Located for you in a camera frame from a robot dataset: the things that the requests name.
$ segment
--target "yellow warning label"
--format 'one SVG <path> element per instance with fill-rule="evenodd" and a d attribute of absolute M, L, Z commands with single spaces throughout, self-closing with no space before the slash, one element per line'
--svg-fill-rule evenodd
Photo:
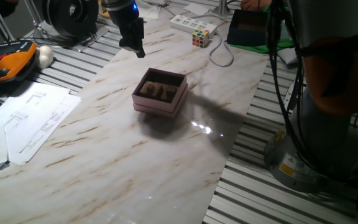
<path fill-rule="evenodd" d="M 292 177 L 293 173 L 294 173 L 294 169 L 292 169 L 291 167 L 285 165 L 285 164 L 281 164 L 280 166 L 280 170 L 283 171 L 284 173 L 290 175 Z"/>

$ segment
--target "green cloth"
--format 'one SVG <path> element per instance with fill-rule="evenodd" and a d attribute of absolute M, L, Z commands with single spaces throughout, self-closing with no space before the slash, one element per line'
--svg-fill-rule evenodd
<path fill-rule="evenodd" d="M 267 49 L 266 45 L 257 46 L 257 47 L 246 47 L 246 46 L 232 44 L 231 46 L 232 47 L 237 47 L 237 48 L 240 48 L 240 49 L 244 49 L 244 50 L 250 50 L 250 51 L 261 53 L 261 54 L 267 54 L 269 52 L 269 50 Z M 293 47 L 292 40 L 290 40 L 290 39 L 282 39 L 282 40 L 278 41 L 277 50 L 282 50 L 282 49 L 289 48 L 289 47 Z"/>

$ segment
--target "rubik's cube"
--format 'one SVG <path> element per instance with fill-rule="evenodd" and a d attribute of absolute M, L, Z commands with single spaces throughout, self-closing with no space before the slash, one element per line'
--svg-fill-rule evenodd
<path fill-rule="evenodd" d="M 209 42 L 209 30 L 202 31 L 199 27 L 193 33 L 193 45 L 196 47 L 205 48 Z"/>

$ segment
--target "table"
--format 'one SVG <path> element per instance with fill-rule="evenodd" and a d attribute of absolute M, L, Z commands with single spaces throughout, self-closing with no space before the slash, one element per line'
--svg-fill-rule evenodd
<path fill-rule="evenodd" d="M 146 58 L 120 51 L 35 157 L 0 172 L 0 223 L 202 222 L 267 57 L 232 48 L 234 63 L 217 67 L 172 17 L 162 10 L 145 25 Z M 229 24 L 212 22 L 227 35 Z M 188 75 L 177 119 L 133 110 L 149 67 Z"/>

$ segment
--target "power strip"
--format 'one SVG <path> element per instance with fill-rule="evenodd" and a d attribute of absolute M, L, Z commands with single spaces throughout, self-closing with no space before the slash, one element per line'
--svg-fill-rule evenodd
<path fill-rule="evenodd" d="M 213 37 L 215 35 L 216 28 L 218 28 L 214 24 L 209 24 L 207 22 L 199 21 L 197 19 L 192 19 L 181 15 L 177 15 L 173 19 L 171 19 L 171 27 L 191 34 L 194 33 L 194 31 L 200 27 L 203 30 L 209 30 L 210 37 Z"/>

